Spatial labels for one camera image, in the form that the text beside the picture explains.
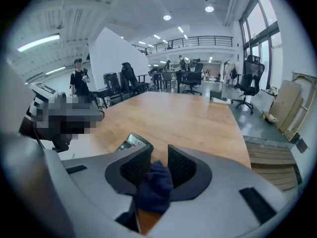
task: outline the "wooden desk surface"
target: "wooden desk surface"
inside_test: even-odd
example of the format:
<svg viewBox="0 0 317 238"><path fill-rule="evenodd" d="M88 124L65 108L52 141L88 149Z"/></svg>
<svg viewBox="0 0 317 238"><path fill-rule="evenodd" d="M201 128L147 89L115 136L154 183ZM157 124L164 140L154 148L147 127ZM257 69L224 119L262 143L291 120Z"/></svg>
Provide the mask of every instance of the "wooden desk surface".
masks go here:
<svg viewBox="0 0 317 238"><path fill-rule="evenodd" d="M183 146L236 160L251 168L238 124L225 104L207 97L146 92L105 110L94 130L113 152L133 132L154 146L152 161L167 165L167 145Z"/></svg>

